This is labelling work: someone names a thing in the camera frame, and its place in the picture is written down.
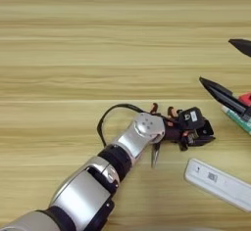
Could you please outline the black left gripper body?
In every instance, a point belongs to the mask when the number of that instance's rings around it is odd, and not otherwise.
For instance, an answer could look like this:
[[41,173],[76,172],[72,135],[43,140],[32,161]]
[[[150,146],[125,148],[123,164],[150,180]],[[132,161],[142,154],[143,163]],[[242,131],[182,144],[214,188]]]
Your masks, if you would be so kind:
[[165,134],[163,139],[178,144],[181,151],[186,151],[188,149],[186,137],[189,134],[189,130],[182,129],[178,123],[175,123],[170,118],[164,120],[164,125]]

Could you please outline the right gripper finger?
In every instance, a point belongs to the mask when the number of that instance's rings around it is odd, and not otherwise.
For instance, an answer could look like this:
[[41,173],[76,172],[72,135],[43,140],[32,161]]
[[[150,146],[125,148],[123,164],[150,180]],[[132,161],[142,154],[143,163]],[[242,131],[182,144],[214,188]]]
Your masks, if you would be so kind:
[[199,81],[219,103],[237,113],[244,121],[251,118],[251,107],[237,100],[230,90],[202,76],[199,77]]
[[228,41],[233,47],[242,54],[251,58],[251,41],[246,39],[230,39]]

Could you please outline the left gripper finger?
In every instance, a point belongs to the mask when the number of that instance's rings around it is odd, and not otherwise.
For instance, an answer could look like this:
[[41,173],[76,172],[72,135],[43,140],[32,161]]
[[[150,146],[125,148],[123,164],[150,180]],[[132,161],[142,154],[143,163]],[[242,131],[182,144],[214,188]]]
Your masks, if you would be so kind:
[[212,141],[215,140],[214,136],[199,136],[199,137],[194,137],[189,135],[187,137],[187,146],[188,147],[201,147],[204,146],[208,143],[211,143]]

